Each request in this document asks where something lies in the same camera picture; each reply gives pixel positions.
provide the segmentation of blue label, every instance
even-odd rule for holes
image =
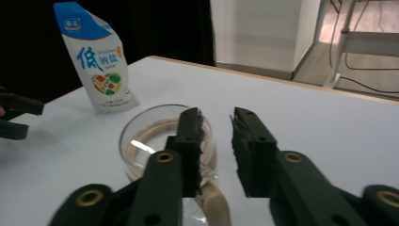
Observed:
[[[111,33],[98,26],[76,2],[55,3],[54,12],[61,33],[80,40],[97,40]]]

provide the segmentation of food illustration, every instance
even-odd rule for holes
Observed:
[[[117,73],[108,73],[105,76],[95,74],[91,78],[94,88],[108,96],[117,93],[120,90],[120,75]]]

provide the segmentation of black curtain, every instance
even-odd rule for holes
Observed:
[[[45,103],[82,86],[57,27],[54,2],[62,1],[0,2],[0,86]],[[129,64],[160,56],[214,65],[210,0],[76,2],[114,28]]]

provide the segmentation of table edge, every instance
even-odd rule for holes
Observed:
[[[224,73],[235,73],[235,74],[239,74],[239,75],[243,75],[243,76],[265,79],[265,80],[288,84],[288,85],[292,85],[292,86],[296,86],[296,87],[302,87],[302,88],[307,88],[307,89],[316,89],[316,90],[341,94],[344,96],[350,96],[350,97],[360,98],[360,99],[369,100],[369,101],[376,101],[376,102],[391,104],[391,105],[399,105],[399,102],[382,99],[382,98],[378,98],[378,97],[373,97],[373,96],[366,96],[366,95],[362,95],[362,94],[345,92],[345,91],[340,91],[340,90],[336,90],[336,89],[327,89],[327,88],[317,87],[317,86],[310,85],[310,84],[297,83],[297,82],[293,82],[293,81],[287,81],[287,80],[282,80],[282,79],[278,79],[278,78],[266,77],[266,76],[262,76],[262,75],[252,74],[252,73],[242,73],[242,72],[233,71],[233,70],[229,70],[229,69],[223,69],[223,68],[218,68],[218,67],[214,67],[214,66],[202,65],[202,64],[198,64],[198,63],[192,63],[192,62],[188,62],[188,61],[167,58],[167,57],[162,57],[162,56],[148,56],[148,57],[154,58],[154,59],[160,59],[160,60],[164,60],[164,61],[169,61],[169,62],[173,62],[173,63],[179,63],[179,64],[190,65],[190,66],[195,66],[195,67],[200,67],[200,68],[205,68],[205,69],[210,69],[210,70],[216,70],[216,71],[220,71],[220,72],[224,72]]]

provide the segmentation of white plastic pouch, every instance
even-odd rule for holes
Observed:
[[[88,98],[97,112],[117,113],[138,105],[128,89],[128,69],[120,38],[111,26],[76,2],[55,3],[54,11]]]

